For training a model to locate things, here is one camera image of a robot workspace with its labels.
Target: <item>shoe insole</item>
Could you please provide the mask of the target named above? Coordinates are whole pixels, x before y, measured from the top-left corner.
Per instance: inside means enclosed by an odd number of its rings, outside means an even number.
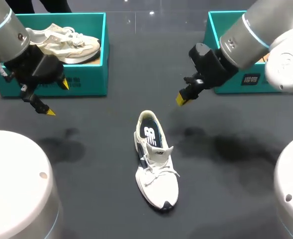
[[[153,146],[162,148],[162,139],[160,130],[157,126],[156,121],[152,118],[144,118],[140,127],[140,136],[146,138],[147,142]]]

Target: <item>dark tabletop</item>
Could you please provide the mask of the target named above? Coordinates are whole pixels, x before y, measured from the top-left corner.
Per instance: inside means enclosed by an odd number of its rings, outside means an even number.
[[[0,98],[0,129],[36,141],[52,162],[65,212],[64,239],[279,239],[273,170],[293,140],[293,96],[202,92],[178,108],[189,49],[202,33],[110,37],[105,98],[44,99],[36,114]],[[135,182],[139,114],[161,122],[180,174],[169,214],[153,211]]]

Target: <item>teal box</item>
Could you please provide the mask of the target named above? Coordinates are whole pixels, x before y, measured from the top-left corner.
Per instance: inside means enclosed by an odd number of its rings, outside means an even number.
[[[109,38],[105,13],[46,13],[18,14],[25,27],[34,30],[46,29],[51,23],[61,27],[72,27],[83,35],[101,40],[99,64],[64,65],[69,90],[62,90],[57,84],[41,85],[35,93],[39,96],[105,96],[107,95]],[[3,97],[18,97],[20,87],[16,80],[6,83],[0,75],[0,94]]]
[[[204,44],[212,49],[219,49],[219,39],[245,11],[210,11],[204,38]],[[270,93],[278,92],[265,78],[265,63],[257,62],[250,69],[239,71],[221,87],[215,87],[217,94],[232,93]]]

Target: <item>white sneaker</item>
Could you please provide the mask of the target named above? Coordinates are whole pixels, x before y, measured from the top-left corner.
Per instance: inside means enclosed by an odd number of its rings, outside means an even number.
[[[95,37],[78,34],[71,27],[51,24],[42,31],[26,28],[30,44],[37,45],[44,54],[56,55],[67,64],[80,64],[99,57],[101,41]]]
[[[155,114],[143,111],[134,133],[135,148],[140,164],[136,182],[146,200],[160,210],[172,208],[178,198],[178,183],[171,153],[162,127]]]

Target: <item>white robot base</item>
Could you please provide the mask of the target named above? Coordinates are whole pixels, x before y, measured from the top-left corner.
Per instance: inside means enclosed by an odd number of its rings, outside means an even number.
[[[284,238],[293,239],[293,141],[282,151],[277,161],[274,184]]]
[[[0,239],[60,239],[62,218],[46,154],[29,138],[0,131]]]

